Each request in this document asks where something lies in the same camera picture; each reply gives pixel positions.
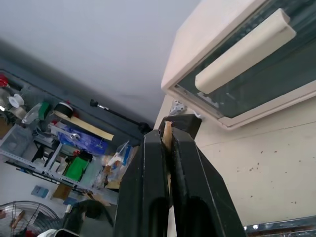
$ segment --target gray wall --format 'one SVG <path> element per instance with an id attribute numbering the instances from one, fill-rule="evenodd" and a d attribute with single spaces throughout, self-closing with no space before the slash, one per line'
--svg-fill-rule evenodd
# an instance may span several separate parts
<path id="1" fill-rule="evenodd" d="M 151 124 L 176 30 L 199 0 L 0 0 L 0 54 Z"/>

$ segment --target shelving unit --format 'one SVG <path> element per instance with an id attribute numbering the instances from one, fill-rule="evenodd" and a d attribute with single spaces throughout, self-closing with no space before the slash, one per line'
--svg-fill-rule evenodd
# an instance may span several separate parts
<path id="1" fill-rule="evenodd" d="M 60 143 L 57 147 L 57 149 L 54 151 L 54 154 L 52 155 L 52 157 L 50 158 L 50 160 L 48 161 L 47 165 L 45 167 L 42 167 L 40 165 L 37 165 L 29 160 L 26 160 L 20 156 L 17 156 L 13 153 L 10 153 L 8 151 L 5 151 L 4 149 L 2 149 L 2 145 L 4 144 L 4 142 L 10 138 L 10 136 L 12 135 L 12 133 L 14 132 L 14 130 L 17 129 L 17 125 L 14 125 L 10 131 L 5 135 L 5 137 L 0 141 L 0 155 L 2 155 L 2 160 L 4 162 L 8 161 L 10 164 L 16 164 L 19 167 L 24 167 L 27 168 L 28 170 L 32 170 L 36 173 L 41 174 L 44 177 L 47 178 L 52 178 L 54 180 L 58 180 L 58 182 L 70 185 L 76 189 L 82 189 L 82 190 L 87 190 L 87 191 L 91 191 L 94 194 L 100 194 L 105 201 L 111 203 L 111 204 L 116 204 L 117 203 L 117 199 L 118 199 L 118 193 L 109 189 L 103 189 L 103 190 L 97 190 L 94 189 L 92 187 L 91 184 L 86 184 L 86 182 L 82 182 L 82 180 L 84 179 L 84 176 L 86 174 L 83 175 L 83 178 L 81 179 L 80 182 L 75 181 L 73 179 L 70 179 L 64 175 L 58 174 L 57 172 L 51 170 L 54 162 L 56 161 L 56 158 L 58 157 L 59 153 L 61 152 L 62 149 L 62 144 Z M 91 177 L 95 177 L 97 175 L 97 173 L 99 172 L 98 169 L 95 169 L 92 171 L 92 173 L 89 173 L 89 175 Z"/>

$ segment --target green object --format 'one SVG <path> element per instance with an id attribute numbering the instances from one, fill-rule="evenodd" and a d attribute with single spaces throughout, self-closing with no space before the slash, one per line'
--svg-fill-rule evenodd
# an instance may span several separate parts
<path id="1" fill-rule="evenodd" d="M 83 160 L 80 157 L 76 157 L 73 163 L 69 166 L 65 176 L 78 181 L 88 166 L 88 163 L 88 161 Z"/>
<path id="2" fill-rule="evenodd" d="M 50 104 L 47 102 L 43 102 L 39 109 L 39 119 L 45 120 L 49 110 L 50 110 Z"/>

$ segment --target electric fan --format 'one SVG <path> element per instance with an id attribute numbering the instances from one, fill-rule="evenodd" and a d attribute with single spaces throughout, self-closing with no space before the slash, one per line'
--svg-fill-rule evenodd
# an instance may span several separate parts
<path id="1" fill-rule="evenodd" d="M 62 228 L 62 219 L 49 207 L 34 201 L 14 201 L 0 206 L 1 237 L 36 237 Z"/>

